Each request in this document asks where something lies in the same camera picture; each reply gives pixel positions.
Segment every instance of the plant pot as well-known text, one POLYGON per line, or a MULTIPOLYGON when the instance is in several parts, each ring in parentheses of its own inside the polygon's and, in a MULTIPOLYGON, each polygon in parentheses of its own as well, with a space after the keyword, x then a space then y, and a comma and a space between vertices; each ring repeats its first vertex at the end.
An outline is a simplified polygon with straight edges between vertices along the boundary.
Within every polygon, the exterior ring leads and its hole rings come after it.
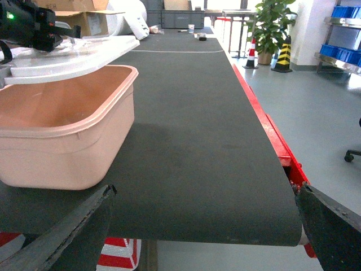
POLYGON ((271 61, 272 61, 272 54, 264 53, 264 52, 258 54, 258 64, 270 65, 271 61))

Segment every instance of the blue storage bin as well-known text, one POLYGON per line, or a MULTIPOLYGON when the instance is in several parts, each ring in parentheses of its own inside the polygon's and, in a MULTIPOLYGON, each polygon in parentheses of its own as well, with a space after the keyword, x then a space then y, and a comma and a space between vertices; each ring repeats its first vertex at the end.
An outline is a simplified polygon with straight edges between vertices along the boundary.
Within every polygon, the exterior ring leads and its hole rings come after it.
POLYGON ((347 62, 346 60, 349 57, 349 54, 350 54, 350 51, 348 49, 338 48, 338 53, 337 53, 336 58, 343 62, 347 62))
POLYGON ((335 58, 338 53, 338 47, 332 45, 322 44, 322 48, 320 53, 322 55, 330 56, 331 58, 335 58))
POLYGON ((361 59, 361 51, 339 48, 336 58, 346 63, 358 65, 361 59))
POLYGON ((351 18, 361 19, 361 7, 354 7, 354 11, 352 12, 351 18))
POLYGON ((354 7, 336 6, 333 9, 331 17, 351 18, 353 12, 354 12, 354 7))
POLYGON ((361 51, 349 50, 349 56, 346 59, 347 63, 357 65, 361 59, 361 51))

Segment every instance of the gray crate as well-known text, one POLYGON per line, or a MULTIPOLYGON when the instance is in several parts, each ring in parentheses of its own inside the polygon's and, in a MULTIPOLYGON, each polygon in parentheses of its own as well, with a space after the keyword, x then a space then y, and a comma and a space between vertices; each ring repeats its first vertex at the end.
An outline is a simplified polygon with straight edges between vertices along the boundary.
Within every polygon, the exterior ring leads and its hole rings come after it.
POLYGON ((162 10, 163 0, 141 0, 146 7, 147 11, 162 10))
POLYGON ((147 11, 147 25, 152 27, 153 25, 162 24, 162 12, 157 10, 147 11))
POLYGON ((202 29, 204 11, 162 10, 162 28, 188 28, 189 24, 202 29))

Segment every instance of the potted plant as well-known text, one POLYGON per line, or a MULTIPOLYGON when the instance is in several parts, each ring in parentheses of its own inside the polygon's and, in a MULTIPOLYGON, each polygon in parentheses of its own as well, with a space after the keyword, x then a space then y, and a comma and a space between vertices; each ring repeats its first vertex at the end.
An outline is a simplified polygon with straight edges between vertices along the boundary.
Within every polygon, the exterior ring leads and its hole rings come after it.
POLYGON ((256 28, 253 36, 256 39, 258 64, 269 65, 272 55, 282 48, 284 37, 287 36, 287 26, 294 24, 295 19, 287 5, 296 0, 262 0, 256 5, 256 28))

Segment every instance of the green light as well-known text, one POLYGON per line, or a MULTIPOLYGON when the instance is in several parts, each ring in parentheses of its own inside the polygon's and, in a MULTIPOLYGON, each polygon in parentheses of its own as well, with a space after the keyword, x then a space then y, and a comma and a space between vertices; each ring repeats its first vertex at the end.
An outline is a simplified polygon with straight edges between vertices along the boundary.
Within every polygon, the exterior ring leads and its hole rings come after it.
POLYGON ((13 18, 15 18, 14 15, 13 15, 12 13, 10 13, 10 12, 6 12, 6 17, 7 17, 8 19, 13 19, 13 18))

